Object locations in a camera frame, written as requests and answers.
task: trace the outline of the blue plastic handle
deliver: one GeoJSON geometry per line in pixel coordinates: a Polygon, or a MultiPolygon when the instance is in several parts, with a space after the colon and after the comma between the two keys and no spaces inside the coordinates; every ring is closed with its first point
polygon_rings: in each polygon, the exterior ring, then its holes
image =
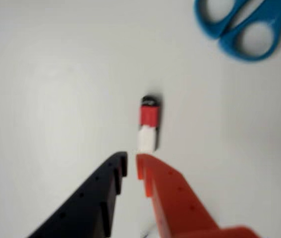
{"type": "MultiPolygon", "coordinates": [[[[199,2],[202,0],[196,0],[195,8],[198,13],[198,19],[201,19],[202,15],[200,14],[200,10],[197,9],[199,7],[199,2]]],[[[232,18],[237,14],[241,7],[248,0],[236,0],[235,6],[231,13],[223,19],[219,23],[210,24],[205,20],[199,20],[202,28],[208,32],[212,32],[213,36],[220,37],[220,46],[221,48],[229,55],[247,61],[258,61],[268,58],[276,49],[279,40],[281,38],[281,0],[265,0],[262,4],[243,22],[237,25],[235,28],[231,29],[228,32],[225,32],[225,29],[229,25],[229,22],[232,18]],[[251,56],[244,52],[242,52],[238,46],[238,36],[250,25],[253,23],[267,23],[267,25],[271,28],[273,32],[273,43],[269,50],[265,52],[261,56],[251,56]]]]}
{"type": "Polygon", "coordinates": [[[249,1],[249,0],[235,0],[235,4],[230,11],[230,13],[219,22],[209,22],[205,19],[205,15],[203,13],[202,4],[205,3],[206,0],[196,0],[194,5],[195,15],[197,20],[201,26],[201,28],[205,31],[205,33],[213,38],[217,39],[220,37],[225,29],[228,27],[229,23],[238,13],[238,11],[249,1]]]}

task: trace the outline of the scissors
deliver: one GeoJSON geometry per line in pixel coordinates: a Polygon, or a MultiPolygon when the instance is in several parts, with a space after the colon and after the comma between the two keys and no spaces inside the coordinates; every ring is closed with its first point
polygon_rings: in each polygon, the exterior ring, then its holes
{"type": "Polygon", "coordinates": [[[281,0],[263,1],[250,16],[232,29],[229,29],[229,26],[233,18],[249,0],[235,0],[230,13],[223,20],[215,23],[205,19],[205,15],[202,13],[203,1],[205,0],[195,0],[194,11],[198,22],[207,35],[214,39],[220,39],[220,47],[224,52],[238,59],[259,61],[268,58],[276,50],[281,38],[281,0]],[[271,47],[259,56],[249,55],[238,48],[238,37],[248,26],[254,23],[266,23],[273,33],[273,43],[271,47]]]}

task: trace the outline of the white table surface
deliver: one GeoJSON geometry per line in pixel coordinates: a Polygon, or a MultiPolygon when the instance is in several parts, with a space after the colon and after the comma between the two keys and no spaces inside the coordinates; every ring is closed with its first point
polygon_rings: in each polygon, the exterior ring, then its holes
{"type": "Polygon", "coordinates": [[[281,47],[228,58],[192,0],[0,0],[0,238],[29,235],[110,154],[129,153],[113,238],[154,222],[135,167],[138,109],[220,226],[281,238],[281,47]]]}

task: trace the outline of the small object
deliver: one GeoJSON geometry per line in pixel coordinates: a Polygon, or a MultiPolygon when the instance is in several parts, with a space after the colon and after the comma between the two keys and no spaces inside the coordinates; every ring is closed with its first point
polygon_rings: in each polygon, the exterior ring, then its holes
{"type": "Polygon", "coordinates": [[[220,39],[220,46],[227,54],[246,61],[259,61],[268,58],[276,50],[281,38],[281,0],[263,1],[249,17],[232,29],[229,29],[230,23],[249,0],[235,0],[230,13],[223,20],[216,23],[211,23],[205,19],[202,9],[202,2],[204,1],[195,0],[194,11],[198,22],[207,35],[214,39],[220,39]],[[258,22],[267,23],[272,29],[273,43],[263,55],[251,56],[238,49],[238,36],[248,26],[258,22]]]}
{"type": "Polygon", "coordinates": [[[138,151],[153,153],[157,148],[160,105],[153,96],[145,96],[141,101],[138,151]]]}

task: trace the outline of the mounting hole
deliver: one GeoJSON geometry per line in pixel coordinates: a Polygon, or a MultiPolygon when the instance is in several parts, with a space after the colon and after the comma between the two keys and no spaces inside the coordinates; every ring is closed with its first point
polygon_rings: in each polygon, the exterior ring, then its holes
{"type": "Polygon", "coordinates": [[[253,57],[265,54],[271,48],[273,42],[273,31],[264,22],[249,25],[237,37],[239,51],[253,57]]]}
{"type": "Polygon", "coordinates": [[[63,219],[66,217],[66,213],[65,212],[61,212],[59,215],[60,219],[63,219]]]}

